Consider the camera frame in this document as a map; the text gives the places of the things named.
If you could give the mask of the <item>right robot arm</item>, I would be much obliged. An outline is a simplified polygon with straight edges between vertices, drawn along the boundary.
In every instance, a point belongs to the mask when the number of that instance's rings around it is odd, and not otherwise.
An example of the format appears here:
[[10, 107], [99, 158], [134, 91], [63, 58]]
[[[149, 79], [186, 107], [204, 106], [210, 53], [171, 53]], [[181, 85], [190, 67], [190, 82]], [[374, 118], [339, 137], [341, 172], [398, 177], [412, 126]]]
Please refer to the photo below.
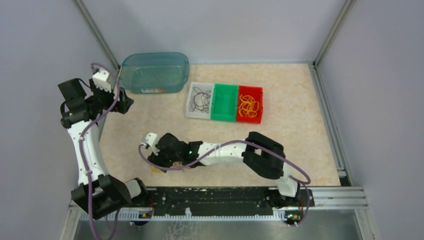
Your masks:
[[153, 145], [148, 160], [163, 172], [177, 162], [189, 168], [214, 164], [245, 164], [262, 178], [273, 180], [281, 199], [287, 206], [295, 206], [301, 200], [299, 183], [291, 178], [284, 146], [271, 138], [251, 131], [247, 138], [225, 143], [205, 141], [180, 141], [166, 133]]

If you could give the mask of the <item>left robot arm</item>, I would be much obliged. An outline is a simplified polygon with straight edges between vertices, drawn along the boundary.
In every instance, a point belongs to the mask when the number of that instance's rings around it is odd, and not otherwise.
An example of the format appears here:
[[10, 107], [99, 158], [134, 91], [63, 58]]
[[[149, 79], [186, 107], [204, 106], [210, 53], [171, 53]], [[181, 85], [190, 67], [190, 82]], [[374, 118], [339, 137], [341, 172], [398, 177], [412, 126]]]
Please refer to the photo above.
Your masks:
[[78, 184], [71, 199], [94, 220], [134, 204], [146, 206], [150, 193], [144, 183], [137, 177], [122, 182], [110, 175], [100, 148], [99, 121], [109, 112], [127, 113], [134, 100], [123, 89], [119, 95], [100, 89], [93, 78], [88, 84], [92, 95], [87, 96], [83, 84], [74, 78], [58, 85], [64, 97], [60, 122], [71, 137], [78, 164]]

